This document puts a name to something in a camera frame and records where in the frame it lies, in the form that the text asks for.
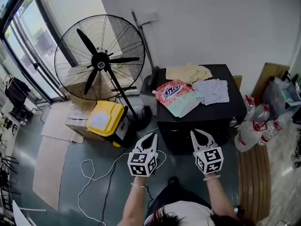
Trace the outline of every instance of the white cable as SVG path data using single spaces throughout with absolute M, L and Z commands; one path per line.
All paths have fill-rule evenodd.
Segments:
M 146 132 L 144 136 L 146 136 L 147 134 L 149 134 L 150 132 L 152 132 L 152 131 L 154 131 L 154 130 L 150 130 L 150 131 Z
M 110 168 L 110 170 L 108 171 L 107 174 L 105 174 L 105 175 L 103 175 L 103 176 L 101 176 L 101 177 L 99 177 L 99 178 L 97 178 L 97 179 L 93 179 L 93 178 L 92 178 L 92 177 L 94 176 L 94 174 L 95 174 L 95 168 L 94 168 L 94 163 L 93 163 L 93 161 L 92 161 L 91 159 L 82 161 L 82 163 L 81 163 L 81 165 L 80 165 L 81 173 L 83 174 L 84 177 L 88 178 L 89 181 L 88 181 L 88 183 L 83 187 L 83 189 L 81 190 L 81 192 L 79 193 L 79 195 L 78 195 L 78 203 L 79 203 L 79 196 L 83 193 L 84 189 L 90 184 L 91 180 L 97 181 L 97 180 L 99 180 L 99 179 L 101 179 L 101 178 L 104 178 L 104 177 L 106 177 L 107 175 L 109 175 L 109 173 L 111 172 L 112 168 L 114 167 L 115 163 L 117 162 L 117 160 L 118 160 L 119 158 L 117 158 L 117 159 L 114 161 L 113 165 L 111 166 L 111 168 Z M 91 177 L 86 176 L 86 175 L 84 174 L 84 172 L 83 172 L 82 165 L 83 165 L 83 163 L 86 162 L 86 161 L 91 161 L 91 162 L 92 162 L 93 174 L 92 174 Z M 89 217 L 89 216 L 81 209 L 80 204 L 79 204 L 79 209 L 80 209 L 80 211 L 83 212 L 83 214 L 85 214 L 85 216 L 86 216 L 87 218 L 94 219 L 95 221 L 104 224 L 104 226 L 107 226 L 107 225 L 105 224 L 105 222 L 99 221 L 99 220 L 96 219 L 96 218 Z
M 160 150 L 157 150 L 157 151 L 163 153 L 163 154 L 165 155 L 165 158 L 164 158 L 164 160 L 162 161 L 162 163 L 161 163 L 159 166 L 156 167 L 156 169 L 158 169 L 159 167 L 161 167 L 161 166 L 163 165 L 163 163 L 165 162 L 166 158 L 167 158 L 166 154 L 165 154 L 163 151 L 160 151 Z

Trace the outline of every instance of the white label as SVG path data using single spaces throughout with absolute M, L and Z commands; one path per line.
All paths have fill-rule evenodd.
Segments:
M 109 121 L 109 116 L 106 113 L 94 114 L 90 122 L 90 126 L 93 126 L 99 130 L 104 130 Z
M 127 117 L 125 117 L 118 125 L 115 134 L 123 140 L 126 136 L 128 126 L 130 125 L 130 122 L 128 121 Z

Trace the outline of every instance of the white shirt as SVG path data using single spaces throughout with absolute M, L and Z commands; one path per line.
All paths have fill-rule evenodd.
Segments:
M 164 206 L 165 213 L 174 213 L 179 219 L 182 218 L 180 226 L 214 226 L 210 215 L 212 211 L 195 202 L 178 201 Z M 149 215 L 144 224 L 152 220 L 153 215 Z

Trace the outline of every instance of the wooden bench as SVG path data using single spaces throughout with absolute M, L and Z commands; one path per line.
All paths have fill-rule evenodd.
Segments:
M 269 216 L 271 178 L 266 146 L 238 152 L 239 204 L 244 217 L 257 223 Z

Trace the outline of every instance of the forearm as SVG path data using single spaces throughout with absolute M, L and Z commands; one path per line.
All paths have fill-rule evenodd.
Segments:
M 207 186 L 213 212 L 218 216 L 231 216 L 234 218 L 234 208 L 225 194 L 219 179 L 208 180 Z
M 145 186 L 146 179 L 135 177 L 134 184 Z M 131 225 L 141 226 L 144 223 L 144 198 L 146 188 L 132 186 L 130 195 L 123 211 L 122 220 L 130 222 Z

